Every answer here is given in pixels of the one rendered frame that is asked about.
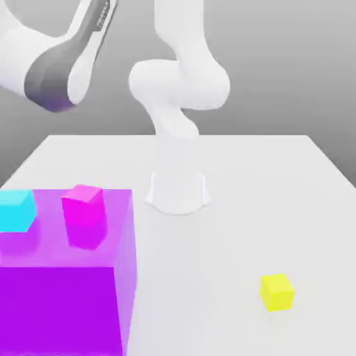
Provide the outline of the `small magenta cube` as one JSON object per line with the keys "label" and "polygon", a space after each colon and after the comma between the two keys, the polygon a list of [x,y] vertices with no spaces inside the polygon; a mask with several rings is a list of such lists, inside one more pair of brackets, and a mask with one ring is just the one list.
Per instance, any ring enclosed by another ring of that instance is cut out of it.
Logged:
{"label": "small magenta cube", "polygon": [[103,189],[78,184],[62,195],[61,203],[69,244],[95,249],[106,235]]}

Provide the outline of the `small yellow cube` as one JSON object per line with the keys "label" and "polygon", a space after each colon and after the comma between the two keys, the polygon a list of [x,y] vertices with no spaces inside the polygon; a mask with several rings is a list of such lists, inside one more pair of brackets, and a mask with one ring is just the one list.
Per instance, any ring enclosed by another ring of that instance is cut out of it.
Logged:
{"label": "small yellow cube", "polygon": [[295,290],[285,274],[263,275],[259,293],[269,312],[292,308]]}

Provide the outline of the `small cyan cube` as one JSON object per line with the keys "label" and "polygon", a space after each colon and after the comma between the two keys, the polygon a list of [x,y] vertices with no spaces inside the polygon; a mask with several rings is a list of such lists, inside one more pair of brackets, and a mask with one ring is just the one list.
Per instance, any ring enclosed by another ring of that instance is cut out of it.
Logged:
{"label": "small cyan cube", "polygon": [[0,232],[27,232],[36,216],[32,190],[0,190]]}

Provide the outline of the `large purple box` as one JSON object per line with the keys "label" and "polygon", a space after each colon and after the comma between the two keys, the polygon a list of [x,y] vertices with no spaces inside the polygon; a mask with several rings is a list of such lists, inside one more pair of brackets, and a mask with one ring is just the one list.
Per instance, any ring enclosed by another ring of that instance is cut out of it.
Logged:
{"label": "large purple box", "polygon": [[33,189],[27,232],[0,232],[0,356],[127,356],[137,285],[133,193],[103,189],[106,235],[69,244],[61,197]]}

